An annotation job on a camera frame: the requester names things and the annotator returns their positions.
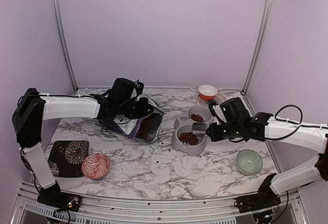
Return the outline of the purple puppy food bag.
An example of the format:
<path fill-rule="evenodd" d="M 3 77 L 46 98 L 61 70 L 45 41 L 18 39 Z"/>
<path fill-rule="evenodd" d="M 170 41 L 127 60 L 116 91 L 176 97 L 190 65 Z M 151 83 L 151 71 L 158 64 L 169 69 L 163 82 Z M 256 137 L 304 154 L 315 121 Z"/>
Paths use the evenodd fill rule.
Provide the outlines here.
<path fill-rule="evenodd" d="M 152 144 L 157 140 L 165 113 L 151 97 L 145 94 L 140 96 L 140 98 L 142 97 L 147 98 L 148 103 L 153 108 L 153 111 L 146 117 L 140 119 L 128 119 L 123 115 L 118 115 L 114 120 L 106 118 L 100 119 L 99 122 L 104 125 L 105 128 L 119 133 L 129 139 L 133 139 L 146 145 Z"/>

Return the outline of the silver metal scoop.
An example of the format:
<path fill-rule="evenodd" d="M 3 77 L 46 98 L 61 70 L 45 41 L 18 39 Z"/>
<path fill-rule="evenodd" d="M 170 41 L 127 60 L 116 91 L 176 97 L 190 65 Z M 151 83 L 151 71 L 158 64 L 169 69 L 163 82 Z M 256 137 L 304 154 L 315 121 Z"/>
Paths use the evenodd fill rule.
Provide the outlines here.
<path fill-rule="evenodd" d="M 192 133 L 196 136 L 205 136 L 208 126 L 205 123 L 193 123 Z"/>

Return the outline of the grey double pet bowl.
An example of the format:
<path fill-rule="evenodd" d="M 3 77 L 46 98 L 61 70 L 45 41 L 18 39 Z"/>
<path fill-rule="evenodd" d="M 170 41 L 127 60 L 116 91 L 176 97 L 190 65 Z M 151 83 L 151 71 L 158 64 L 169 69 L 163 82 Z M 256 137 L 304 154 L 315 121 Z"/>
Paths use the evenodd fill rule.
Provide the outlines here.
<path fill-rule="evenodd" d="M 174 128 L 171 145 L 176 151 L 187 153 L 189 156 L 201 154 L 207 145 L 206 129 L 214 121 L 208 108 L 192 106 L 178 116 Z"/>

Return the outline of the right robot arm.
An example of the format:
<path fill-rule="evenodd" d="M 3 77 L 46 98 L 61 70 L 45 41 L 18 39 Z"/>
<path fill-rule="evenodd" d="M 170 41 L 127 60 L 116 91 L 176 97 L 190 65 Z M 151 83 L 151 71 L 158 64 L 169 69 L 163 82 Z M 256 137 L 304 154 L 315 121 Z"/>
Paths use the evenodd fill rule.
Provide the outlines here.
<path fill-rule="evenodd" d="M 271 113 L 258 112 L 251 116 L 241 98 L 231 98 L 220 104 L 225 117 L 218 118 L 206 129 L 212 142 L 225 139 L 242 141 L 278 141 L 317 152 L 309 161 L 282 173 L 268 176 L 254 196 L 254 203 L 264 208 L 290 189 L 319 180 L 327 180 L 327 126 L 279 118 Z"/>

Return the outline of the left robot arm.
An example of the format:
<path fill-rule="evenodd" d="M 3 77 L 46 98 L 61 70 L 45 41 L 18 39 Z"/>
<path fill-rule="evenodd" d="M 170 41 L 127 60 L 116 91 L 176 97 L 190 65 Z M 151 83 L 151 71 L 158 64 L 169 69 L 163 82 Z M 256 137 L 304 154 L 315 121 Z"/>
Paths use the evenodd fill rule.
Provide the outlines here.
<path fill-rule="evenodd" d="M 12 115 L 16 141 L 31 171 L 45 190 L 44 197 L 54 206 L 61 206 L 65 195 L 58 190 L 56 180 L 42 149 L 42 124 L 62 118 L 89 118 L 110 120 L 119 118 L 128 122 L 150 115 L 154 107 L 143 96 L 144 84 L 126 78 L 117 78 L 103 94 L 59 95 L 38 92 L 29 88 L 21 96 Z"/>

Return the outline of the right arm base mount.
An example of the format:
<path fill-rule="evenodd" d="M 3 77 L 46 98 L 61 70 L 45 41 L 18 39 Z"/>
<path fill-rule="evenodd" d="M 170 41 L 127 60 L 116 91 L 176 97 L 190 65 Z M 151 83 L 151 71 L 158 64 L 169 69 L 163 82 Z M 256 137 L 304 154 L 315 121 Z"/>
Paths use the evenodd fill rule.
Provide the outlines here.
<path fill-rule="evenodd" d="M 276 173 L 267 176 L 257 193 L 235 198 L 234 207 L 238 208 L 240 213 L 246 213 L 281 204 L 279 196 L 270 188 L 271 181 L 275 175 Z"/>

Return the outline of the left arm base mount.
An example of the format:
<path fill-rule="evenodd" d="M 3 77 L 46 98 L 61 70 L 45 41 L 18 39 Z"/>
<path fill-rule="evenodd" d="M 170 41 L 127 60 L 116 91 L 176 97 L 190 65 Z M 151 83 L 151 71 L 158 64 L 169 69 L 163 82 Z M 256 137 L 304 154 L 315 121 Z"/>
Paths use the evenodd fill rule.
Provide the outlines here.
<path fill-rule="evenodd" d="M 48 206 L 60 208 L 61 210 L 78 212 L 82 197 L 80 195 L 63 192 L 59 185 L 53 185 L 46 189 L 41 188 L 37 201 Z"/>

